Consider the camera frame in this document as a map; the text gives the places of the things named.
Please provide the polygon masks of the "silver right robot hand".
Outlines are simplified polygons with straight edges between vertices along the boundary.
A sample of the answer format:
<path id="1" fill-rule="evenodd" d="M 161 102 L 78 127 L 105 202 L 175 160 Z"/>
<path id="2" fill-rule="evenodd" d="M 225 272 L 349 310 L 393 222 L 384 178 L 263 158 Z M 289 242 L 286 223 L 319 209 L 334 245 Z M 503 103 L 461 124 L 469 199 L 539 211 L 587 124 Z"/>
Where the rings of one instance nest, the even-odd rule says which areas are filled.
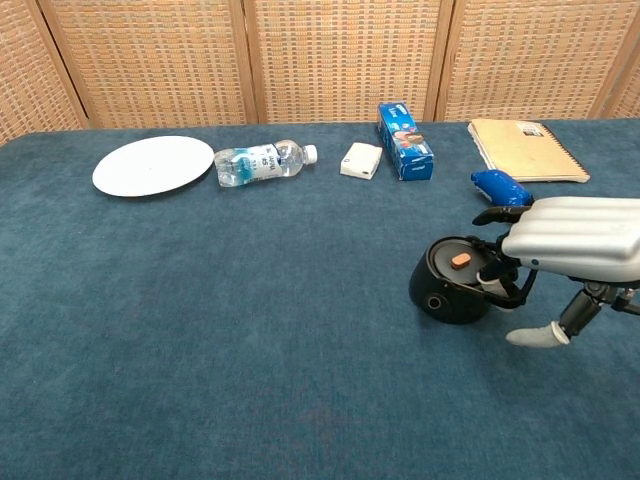
<path id="1" fill-rule="evenodd" d="M 584 284 L 557 320 L 545 327 L 509 332 L 517 346 L 552 348 L 570 343 L 608 304 L 633 315 L 639 291 L 639 200 L 637 198 L 557 196 L 526 207 L 490 207 L 477 226 L 508 223 L 496 244 L 494 260 L 477 274 L 486 296 L 511 308 L 517 300 L 498 296 L 500 278 L 519 266 L 532 273 L 564 275 Z"/>

